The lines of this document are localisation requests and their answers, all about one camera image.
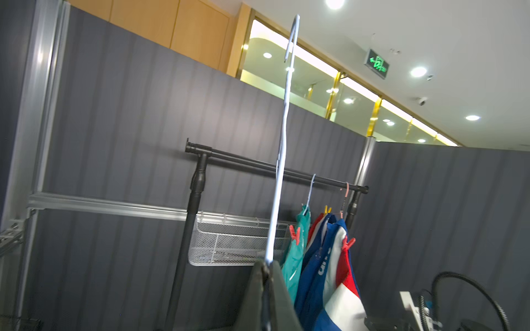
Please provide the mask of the light blue wire hanger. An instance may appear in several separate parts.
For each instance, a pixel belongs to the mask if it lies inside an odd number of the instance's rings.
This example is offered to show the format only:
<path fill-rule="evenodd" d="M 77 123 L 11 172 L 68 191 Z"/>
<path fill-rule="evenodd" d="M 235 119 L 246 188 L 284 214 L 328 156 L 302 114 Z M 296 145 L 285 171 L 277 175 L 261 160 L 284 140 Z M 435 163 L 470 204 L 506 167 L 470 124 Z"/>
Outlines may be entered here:
<path fill-rule="evenodd" d="M 295 15 L 293 25 L 291 27 L 290 36 L 288 39 L 287 49 L 284 56 L 284 62 L 289 60 L 287 68 L 285 89 L 284 89 L 284 110 L 282 116 L 282 125 L 280 130 L 280 143 L 276 162 L 275 171 L 275 191 L 273 197 L 273 205 L 271 210 L 269 232 L 266 242 L 266 252 L 264 260 L 267 266 L 271 266 L 274 259 L 274 245 L 276 228 L 278 222 L 278 215 L 280 210 L 280 200 L 282 194 L 282 186 L 284 181 L 285 163 L 287 158 L 287 120 L 290 107 L 291 83 L 293 78 L 294 62 L 295 62 L 295 48 L 298 43 L 298 35 L 300 31 L 300 16 Z"/>

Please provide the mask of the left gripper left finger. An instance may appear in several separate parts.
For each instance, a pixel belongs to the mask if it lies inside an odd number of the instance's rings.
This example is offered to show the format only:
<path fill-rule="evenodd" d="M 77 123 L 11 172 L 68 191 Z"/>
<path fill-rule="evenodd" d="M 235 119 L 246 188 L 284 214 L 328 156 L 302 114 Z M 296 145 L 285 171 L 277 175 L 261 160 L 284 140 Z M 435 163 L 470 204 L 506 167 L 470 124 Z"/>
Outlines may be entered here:
<path fill-rule="evenodd" d="M 233 330 L 269 330 L 269 268 L 254 264 Z"/>

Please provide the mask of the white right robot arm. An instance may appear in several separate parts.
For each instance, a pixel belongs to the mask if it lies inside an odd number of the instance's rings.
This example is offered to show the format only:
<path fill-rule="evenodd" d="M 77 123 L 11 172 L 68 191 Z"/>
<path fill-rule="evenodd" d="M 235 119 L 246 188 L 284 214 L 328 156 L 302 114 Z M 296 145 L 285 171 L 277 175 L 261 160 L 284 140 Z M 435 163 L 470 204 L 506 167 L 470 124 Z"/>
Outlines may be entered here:
<path fill-rule="evenodd" d="M 459 299 L 442 307 L 447 296 L 443 284 L 461 282 L 455 291 Z M 510 330 L 510 322 L 502 306 L 481 284 L 465 274 L 444 271 L 437 274 L 429 290 L 415 295 L 400 292 L 403 312 L 400 318 L 367 317 L 368 330 Z"/>

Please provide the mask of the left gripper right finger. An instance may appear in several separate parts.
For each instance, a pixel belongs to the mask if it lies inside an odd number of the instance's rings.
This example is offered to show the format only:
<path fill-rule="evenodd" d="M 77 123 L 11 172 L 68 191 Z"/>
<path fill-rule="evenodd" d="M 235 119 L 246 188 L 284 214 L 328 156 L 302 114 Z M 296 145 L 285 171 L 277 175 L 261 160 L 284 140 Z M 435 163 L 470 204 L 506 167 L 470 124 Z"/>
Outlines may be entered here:
<path fill-rule="evenodd" d="M 266 281 L 266 329 L 302 330 L 279 266 L 269 267 Z"/>

